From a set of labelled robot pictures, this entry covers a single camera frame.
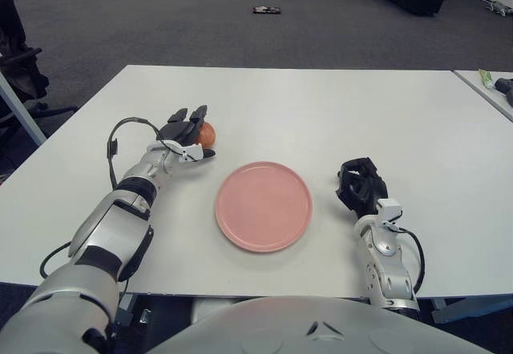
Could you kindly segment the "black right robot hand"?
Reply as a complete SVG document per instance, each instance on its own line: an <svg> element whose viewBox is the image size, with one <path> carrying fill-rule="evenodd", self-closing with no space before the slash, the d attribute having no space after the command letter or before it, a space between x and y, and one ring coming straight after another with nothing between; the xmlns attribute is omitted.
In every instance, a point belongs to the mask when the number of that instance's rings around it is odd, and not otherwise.
<svg viewBox="0 0 513 354"><path fill-rule="evenodd" d="M376 215L378 200L388 198L386 183L368 157L343 163L337 177L337 197L359 219L364 215Z"/></svg>

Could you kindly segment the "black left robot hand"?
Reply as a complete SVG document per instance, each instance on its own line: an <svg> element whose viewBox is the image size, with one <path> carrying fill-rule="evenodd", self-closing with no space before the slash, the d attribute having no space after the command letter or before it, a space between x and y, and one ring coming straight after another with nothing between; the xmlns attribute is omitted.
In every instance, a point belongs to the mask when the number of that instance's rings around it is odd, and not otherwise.
<svg viewBox="0 0 513 354"><path fill-rule="evenodd" d="M213 157L216 154L212 149L216 134L213 126L204 120L207 111L207 105L199 106L187 119L188 109L179 109L160 129L161 138L166 141L174 141L182 147L201 145L203 158Z"/></svg>

